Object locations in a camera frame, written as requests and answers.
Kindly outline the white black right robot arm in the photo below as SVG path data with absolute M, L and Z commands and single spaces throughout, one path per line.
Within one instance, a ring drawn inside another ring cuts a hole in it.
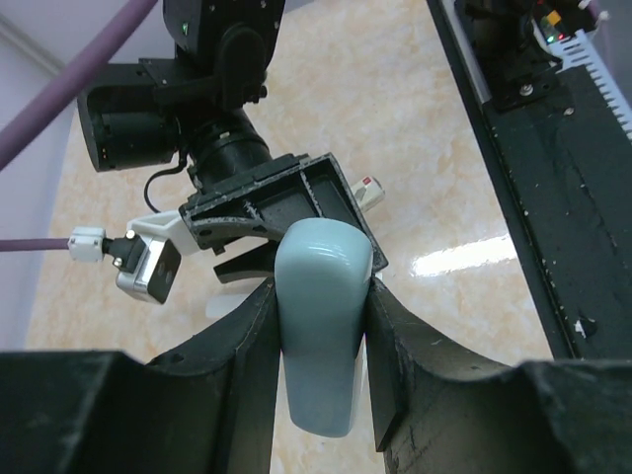
M 296 221 L 324 217 L 368 228 L 334 156 L 274 157 L 244 112 L 268 93 L 283 11 L 280 1 L 167 1 L 174 56 L 110 64 L 77 99 L 95 170 L 186 171 L 195 187 L 176 212 L 135 222 L 138 234 L 165 231 L 185 255 L 262 239 L 216 268 L 225 283 L 270 275 Z

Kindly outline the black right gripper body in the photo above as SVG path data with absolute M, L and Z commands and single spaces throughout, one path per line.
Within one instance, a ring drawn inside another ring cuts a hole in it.
M 219 255 L 244 237 L 267 242 L 214 268 L 218 280 L 269 277 L 277 247 L 293 223 L 329 218 L 363 232 L 373 249 L 373 270 L 388 260 L 367 225 L 335 157 L 286 154 L 276 159 L 263 152 L 248 156 L 217 153 L 189 169 L 197 192 L 180 207 L 180 214 L 202 250 Z

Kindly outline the light blue stapler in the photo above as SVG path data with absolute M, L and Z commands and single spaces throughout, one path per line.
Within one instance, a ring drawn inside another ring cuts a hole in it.
M 344 437 L 354 423 L 372 260 L 363 232 L 328 218 L 292 224 L 276 252 L 289 415 L 314 435 Z

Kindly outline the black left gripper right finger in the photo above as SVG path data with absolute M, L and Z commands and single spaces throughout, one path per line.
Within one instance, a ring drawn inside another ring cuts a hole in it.
M 379 280 L 365 335 L 374 439 L 390 473 L 627 473 L 631 365 L 507 366 L 454 342 Z

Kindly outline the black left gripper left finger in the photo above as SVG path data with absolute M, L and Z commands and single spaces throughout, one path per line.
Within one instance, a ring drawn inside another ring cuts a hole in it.
M 274 285 L 147 363 L 1 356 L 5 473 L 266 473 L 280 342 Z

